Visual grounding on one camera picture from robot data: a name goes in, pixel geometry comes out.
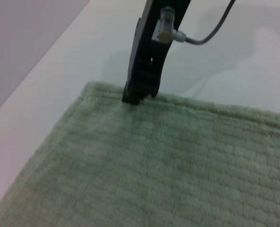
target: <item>towel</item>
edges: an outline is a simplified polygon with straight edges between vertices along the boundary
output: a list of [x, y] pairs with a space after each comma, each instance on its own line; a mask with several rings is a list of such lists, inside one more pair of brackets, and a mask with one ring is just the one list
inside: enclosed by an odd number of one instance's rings
[[280, 227], [280, 114], [88, 83], [0, 201], [0, 227]]

